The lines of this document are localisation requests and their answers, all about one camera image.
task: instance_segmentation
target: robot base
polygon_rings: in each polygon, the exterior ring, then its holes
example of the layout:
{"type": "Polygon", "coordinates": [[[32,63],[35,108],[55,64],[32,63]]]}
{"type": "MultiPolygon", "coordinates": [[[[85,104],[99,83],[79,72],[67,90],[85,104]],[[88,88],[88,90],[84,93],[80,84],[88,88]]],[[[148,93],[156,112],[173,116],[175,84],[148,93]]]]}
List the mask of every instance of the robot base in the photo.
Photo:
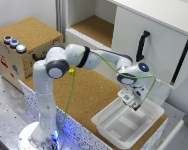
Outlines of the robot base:
{"type": "MultiPolygon", "coordinates": [[[[37,127],[38,122],[34,122],[28,126],[26,126],[19,135],[18,138],[18,149],[19,150],[43,150],[41,148],[35,148],[33,147],[29,142],[29,137],[31,136],[34,129],[37,127]]],[[[61,150],[61,147],[63,146],[64,138],[61,136],[59,137],[59,150],[61,150]]]]}

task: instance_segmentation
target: cardboard box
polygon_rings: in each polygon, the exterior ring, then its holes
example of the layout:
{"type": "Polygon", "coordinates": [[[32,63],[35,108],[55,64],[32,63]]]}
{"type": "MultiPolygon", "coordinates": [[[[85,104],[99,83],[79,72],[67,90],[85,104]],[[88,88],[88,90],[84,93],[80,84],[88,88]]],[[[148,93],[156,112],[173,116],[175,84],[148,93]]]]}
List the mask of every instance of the cardboard box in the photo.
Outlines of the cardboard box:
{"type": "Polygon", "coordinates": [[[23,81],[32,75],[35,63],[32,55],[41,57],[53,44],[63,44],[63,35],[33,17],[0,29],[1,75],[22,91],[18,79],[23,81]],[[7,35],[25,45],[27,52],[19,54],[4,44],[7,35]]]}

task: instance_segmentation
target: cork board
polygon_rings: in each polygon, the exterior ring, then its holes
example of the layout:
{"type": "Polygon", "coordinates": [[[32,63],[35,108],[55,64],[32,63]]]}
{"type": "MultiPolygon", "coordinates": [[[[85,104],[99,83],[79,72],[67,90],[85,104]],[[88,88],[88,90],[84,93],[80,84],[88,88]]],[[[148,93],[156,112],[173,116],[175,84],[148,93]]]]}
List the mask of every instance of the cork board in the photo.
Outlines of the cork board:
{"type": "MultiPolygon", "coordinates": [[[[73,76],[70,76],[67,72],[61,79],[54,80],[53,92],[56,105],[62,110],[66,109],[72,87],[72,79],[73,76]]],[[[33,77],[30,77],[23,82],[28,87],[35,90],[33,77]]],[[[114,150],[119,149],[99,134],[96,126],[91,122],[91,118],[115,100],[118,97],[117,93],[120,89],[121,88],[118,85],[94,70],[77,68],[74,92],[68,109],[68,114],[71,117],[111,146],[114,150]]],[[[166,119],[167,115],[164,114],[161,116],[130,150],[139,150],[166,119]]]]}
{"type": "Polygon", "coordinates": [[[52,29],[34,17],[1,28],[0,41],[2,43],[4,42],[4,37],[7,35],[11,35],[13,39],[19,40],[20,44],[26,46],[27,51],[62,36],[60,32],[52,29]]]}
{"type": "Polygon", "coordinates": [[[111,47],[114,24],[111,24],[97,16],[92,16],[73,26],[75,30],[89,36],[90,38],[111,47]]]}

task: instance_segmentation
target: black cabinet handle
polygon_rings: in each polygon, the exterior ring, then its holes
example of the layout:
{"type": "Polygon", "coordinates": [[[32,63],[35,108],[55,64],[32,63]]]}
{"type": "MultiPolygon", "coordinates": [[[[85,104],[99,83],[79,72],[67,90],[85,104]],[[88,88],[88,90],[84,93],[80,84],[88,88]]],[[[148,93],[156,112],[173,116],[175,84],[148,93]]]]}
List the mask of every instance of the black cabinet handle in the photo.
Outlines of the black cabinet handle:
{"type": "Polygon", "coordinates": [[[144,56],[142,55],[143,47],[144,47],[144,44],[145,44],[145,38],[148,37],[149,35],[150,35],[150,32],[144,31],[143,35],[141,36],[141,39],[140,39],[139,45],[138,45],[138,51],[137,51],[137,54],[136,54],[136,61],[137,62],[141,61],[144,58],[144,56]]]}
{"type": "Polygon", "coordinates": [[[47,55],[47,53],[46,53],[46,52],[43,52],[43,53],[41,54],[41,57],[38,58],[38,57],[36,56],[36,54],[33,54],[33,55],[32,55],[32,58],[33,58],[35,61],[44,60],[45,57],[46,57],[46,55],[47,55]]]}

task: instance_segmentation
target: green cable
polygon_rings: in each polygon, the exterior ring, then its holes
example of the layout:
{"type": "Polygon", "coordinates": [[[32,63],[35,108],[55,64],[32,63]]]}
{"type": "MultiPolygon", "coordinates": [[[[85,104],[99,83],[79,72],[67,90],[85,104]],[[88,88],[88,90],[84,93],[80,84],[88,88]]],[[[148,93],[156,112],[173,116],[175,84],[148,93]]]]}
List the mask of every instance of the green cable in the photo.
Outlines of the green cable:
{"type": "MultiPolygon", "coordinates": [[[[93,54],[95,54],[95,55],[97,55],[97,56],[99,56],[104,62],[107,63],[107,65],[108,65],[108,66],[109,66],[114,72],[120,74],[120,75],[123,76],[123,77],[126,77],[126,78],[132,78],[132,79],[154,78],[154,82],[153,82],[152,86],[150,87],[148,93],[146,94],[146,96],[145,96],[144,99],[142,100],[141,105],[144,103],[145,99],[148,97],[149,93],[151,92],[151,90],[152,90],[152,88],[154,87],[154,84],[155,84],[155,82],[156,82],[156,78],[155,78],[154,76],[131,77],[131,76],[123,75],[123,74],[119,73],[116,69],[114,69],[114,68],[113,68],[113,67],[107,62],[107,60],[104,59],[102,56],[100,56],[99,54],[97,54],[97,53],[95,53],[95,52],[92,52],[92,51],[90,51],[90,52],[93,53],[93,54]]],[[[67,107],[66,107],[66,111],[65,111],[64,119],[63,119],[63,122],[62,122],[62,124],[61,124],[60,130],[59,130],[59,133],[58,133],[57,140],[59,139],[59,136],[60,136],[60,134],[61,134],[61,130],[62,130],[63,125],[64,125],[64,123],[65,123],[65,119],[66,119],[66,115],[67,115],[68,107],[69,107],[69,104],[70,104],[70,101],[71,101],[71,98],[72,98],[72,94],[73,94],[73,90],[74,90],[74,84],[75,84],[75,74],[76,74],[77,63],[78,63],[78,61],[79,61],[79,58],[83,55],[83,53],[85,53],[85,51],[82,52],[82,53],[78,56],[78,58],[77,58],[77,60],[76,60],[76,64],[75,64],[75,68],[74,68],[74,75],[73,75],[72,89],[71,89],[71,92],[70,92],[70,97],[69,97],[69,100],[68,100],[68,103],[67,103],[67,107]]]]}

